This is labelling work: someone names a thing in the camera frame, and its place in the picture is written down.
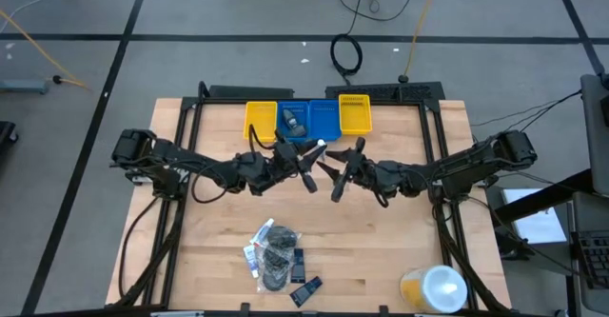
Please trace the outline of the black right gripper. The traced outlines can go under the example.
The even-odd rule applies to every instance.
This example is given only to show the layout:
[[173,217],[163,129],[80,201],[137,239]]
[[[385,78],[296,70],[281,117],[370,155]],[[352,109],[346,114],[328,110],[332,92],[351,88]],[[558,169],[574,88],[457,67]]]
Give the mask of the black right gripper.
[[344,194],[347,183],[356,184],[361,188],[371,190],[378,202],[386,202],[386,196],[382,186],[379,184],[377,165],[368,160],[363,154],[365,139],[359,137],[356,140],[355,148],[347,150],[327,150],[325,155],[331,159],[345,164],[343,171],[332,168],[324,162],[317,161],[317,165],[330,177],[334,183],[331,193],[331,200],[339,202]]

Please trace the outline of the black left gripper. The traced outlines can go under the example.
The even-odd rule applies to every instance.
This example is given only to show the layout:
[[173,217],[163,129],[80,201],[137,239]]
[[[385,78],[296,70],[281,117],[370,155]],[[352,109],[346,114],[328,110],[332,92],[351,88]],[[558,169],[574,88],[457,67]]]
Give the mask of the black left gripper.
[[308,192],[314,193],[318,188],[310,171],[318,159],[324,156],[325,150],[326,147],[320,147],[318,141],[293,143],[283,136],[278,136],[273,145],[273,161],[288,176],[300,175]]

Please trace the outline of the white travel toothpaste tube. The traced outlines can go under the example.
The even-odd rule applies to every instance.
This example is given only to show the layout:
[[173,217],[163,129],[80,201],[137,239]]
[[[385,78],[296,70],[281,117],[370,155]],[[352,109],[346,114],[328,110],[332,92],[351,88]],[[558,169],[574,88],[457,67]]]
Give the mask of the white travel toothpaste tube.
[[256,231],[253,237],[249,240],[249,243],[254,247],[261,247],[265,244],[265,239],[268,232],[274,225],[274,219],[269,218],[261,227]]
[[254,245],[244,247],[244,255],[252,277],[258,279],[259,265],[256,256],[256,247]]
[[[326,144],[326,142],[323,139],[309,139],[309,140],[305,140],[305,141],[318,141],[319,144],[320,144],[320,147],[326,147],[327,148],[327,144]],[[321,160],[322,162],[325,162],[325,153],[324,153],[324,156],[320,157],[318,160]]]

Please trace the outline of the dark blue squeeze tube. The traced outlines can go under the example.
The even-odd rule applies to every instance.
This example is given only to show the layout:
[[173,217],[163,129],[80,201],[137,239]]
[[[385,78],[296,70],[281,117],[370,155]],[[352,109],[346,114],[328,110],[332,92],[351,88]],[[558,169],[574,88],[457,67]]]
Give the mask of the dark blue squeeze tube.
[[301,307],[323,284],[319,276],[314,277],[301,287],[297,288],[289,294],[291,300],[296,307]]
[[292,266],[290,282],[292,284],[305,284],[305,257],[301,248],[294,248],[294,265]]

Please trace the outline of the silver arm base clamp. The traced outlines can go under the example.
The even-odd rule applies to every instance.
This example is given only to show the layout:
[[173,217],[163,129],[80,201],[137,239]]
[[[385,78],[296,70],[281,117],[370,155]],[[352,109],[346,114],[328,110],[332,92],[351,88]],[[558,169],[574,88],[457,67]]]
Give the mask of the silver arm base clamp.
[[145,176],[145,174],[135,171],[127,171],[125,173],[126,178],[135,186],[141,186],[142,184],[151,184],[152,180]]

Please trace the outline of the blue plastic basket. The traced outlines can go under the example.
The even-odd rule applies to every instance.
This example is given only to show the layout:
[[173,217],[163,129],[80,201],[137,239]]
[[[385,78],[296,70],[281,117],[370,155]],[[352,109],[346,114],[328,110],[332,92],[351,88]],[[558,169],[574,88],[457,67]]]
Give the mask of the blue plastic basket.
[[309,102],[309,136],[324,141],[336,141],[342,136],[337,100]]
[[[292,127],[286,122],[284,111],[289,110],[296,120],[298,126],[302,126],[304,133],[296,135]],[[290,141],[303,141],[308,138],[308,103],[305,101],[279,101],[277,111],[277,130]]]

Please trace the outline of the yellow plastic basket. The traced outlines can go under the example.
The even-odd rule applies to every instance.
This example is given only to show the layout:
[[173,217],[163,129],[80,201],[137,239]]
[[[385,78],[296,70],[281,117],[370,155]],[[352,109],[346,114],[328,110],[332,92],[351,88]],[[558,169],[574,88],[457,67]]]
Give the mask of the yellow plastic basket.
[[275,101],[249,101],[246,112],[243,136],[249,139],[249,126],[252,125],[261,142],[273,142],[277,128],[278,105]]
[[363,135],[372,130],[370,97],[366,94],[339,95],[342,134]]

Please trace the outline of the perforated black box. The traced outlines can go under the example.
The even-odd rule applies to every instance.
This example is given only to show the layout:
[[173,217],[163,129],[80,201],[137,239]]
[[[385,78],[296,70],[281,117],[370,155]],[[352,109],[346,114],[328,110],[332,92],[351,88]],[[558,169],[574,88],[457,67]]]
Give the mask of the perforated black box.
[[365,94],[372,101],[405,102],[445,99],[441,82],[331,86],[327,87],[324,92],[326,98],[338,98],[341,94]]

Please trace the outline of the yellow jar with white lid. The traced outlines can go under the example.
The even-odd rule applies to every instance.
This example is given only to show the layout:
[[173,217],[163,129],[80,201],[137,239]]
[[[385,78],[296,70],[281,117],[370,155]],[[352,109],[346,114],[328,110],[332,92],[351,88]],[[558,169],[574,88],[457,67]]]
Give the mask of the yellow jar with white lid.
[[462,276],[448,266],[434,266],[406,273],[400,281],[403,299],[423,312],[454,313],[467,301]]

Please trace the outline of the white paper sheet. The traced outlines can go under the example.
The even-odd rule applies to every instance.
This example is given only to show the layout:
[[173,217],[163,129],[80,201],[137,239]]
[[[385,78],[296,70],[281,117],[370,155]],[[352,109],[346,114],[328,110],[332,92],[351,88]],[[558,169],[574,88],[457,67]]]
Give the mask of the white paper sheet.
[[[520,198],[540,191],[539,188],[504,188],[502,200],[509,205]],[[566,237],[554,208],[548,208],[513,222],[516,232],[529,244],[565,243]]]

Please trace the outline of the gray computer monitor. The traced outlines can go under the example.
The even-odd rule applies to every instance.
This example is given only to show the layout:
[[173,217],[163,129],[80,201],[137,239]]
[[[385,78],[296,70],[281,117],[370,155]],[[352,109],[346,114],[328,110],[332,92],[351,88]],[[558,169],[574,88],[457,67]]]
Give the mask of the gray computer monitor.
[[580,86],[593,187],[609,196],[609,126],[602,108],[604,100],[609,103],[609,90],[593,74],[582,75]]

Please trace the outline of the black keyboard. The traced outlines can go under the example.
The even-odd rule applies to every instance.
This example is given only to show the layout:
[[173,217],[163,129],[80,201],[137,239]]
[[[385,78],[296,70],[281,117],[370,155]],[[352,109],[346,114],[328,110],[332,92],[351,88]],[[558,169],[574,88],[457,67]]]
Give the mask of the black keyboard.
[[590,289],[609,289],[609,230],[572,233],[575,252]]

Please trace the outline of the gray stand foot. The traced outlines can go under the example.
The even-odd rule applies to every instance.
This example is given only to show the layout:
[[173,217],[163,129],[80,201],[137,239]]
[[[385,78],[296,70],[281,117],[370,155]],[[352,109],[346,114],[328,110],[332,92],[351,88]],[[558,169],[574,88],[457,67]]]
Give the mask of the gray stand foot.
[[0,80],[0,92],[4,91],[46,94],[49,91],[49,87],[48,83],[44,80]]

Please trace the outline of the black chair base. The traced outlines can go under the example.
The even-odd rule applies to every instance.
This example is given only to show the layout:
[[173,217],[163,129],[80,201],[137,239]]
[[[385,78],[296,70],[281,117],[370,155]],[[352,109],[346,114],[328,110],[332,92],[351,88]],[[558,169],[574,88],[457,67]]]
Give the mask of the black chair base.
[[9,121],[0,121],[0,147],[7,147],[16,143],[19,136],[16,125]]

